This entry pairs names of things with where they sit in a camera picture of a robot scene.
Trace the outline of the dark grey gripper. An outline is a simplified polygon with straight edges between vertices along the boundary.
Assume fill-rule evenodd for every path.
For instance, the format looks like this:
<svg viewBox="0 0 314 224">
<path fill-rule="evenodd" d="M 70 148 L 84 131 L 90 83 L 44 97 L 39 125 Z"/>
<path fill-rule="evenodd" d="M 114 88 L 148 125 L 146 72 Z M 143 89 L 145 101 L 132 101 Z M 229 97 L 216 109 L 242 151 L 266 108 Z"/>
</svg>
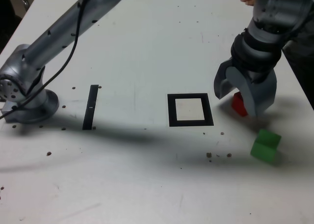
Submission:
<svg viewBox="0 0 314 224">
<path fill-rule="evenodd" d="M 247 77 L 235 67 L 229 59 L 220 64 L 214 78 L 214 93 L 222 99 L 235 88 L 243 98 L 244 107 L 252 117 L 264 113 L 273 103 L 277 89 L 277 78 L 274 70 L 247 70 Z"/>
</svg>

